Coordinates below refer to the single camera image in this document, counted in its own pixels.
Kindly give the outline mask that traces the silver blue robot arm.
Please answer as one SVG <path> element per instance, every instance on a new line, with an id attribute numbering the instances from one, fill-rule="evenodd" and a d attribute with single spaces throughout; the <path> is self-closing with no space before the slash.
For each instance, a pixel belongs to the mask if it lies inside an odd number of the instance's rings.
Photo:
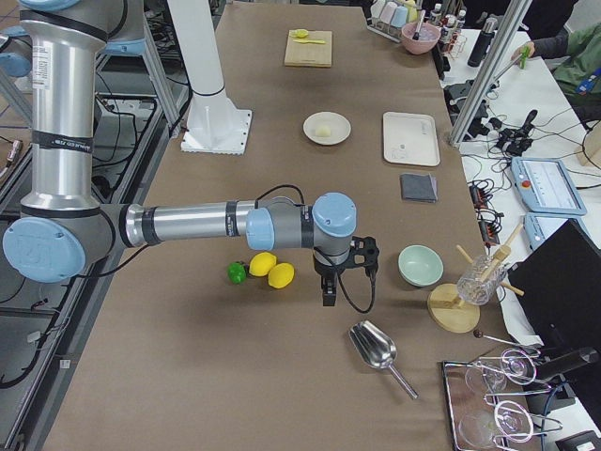
<path id="1" fill-rule="evenodd" d="M 313 205 L 266 196 L 191 207 L 101 204 L 91 193 L 96 58 L 146 49 L 144 5 L 23 1 L 20 21 L 33 44 L 32 188 L 2 247 L 22 276 L 57 283 L 119 248 L 241 236 L 254 250 L 311 249 L 327 306 L 344 290 L 345 270 L 376 277 L 376 242 L 356 235 L 345 194 Z"/>

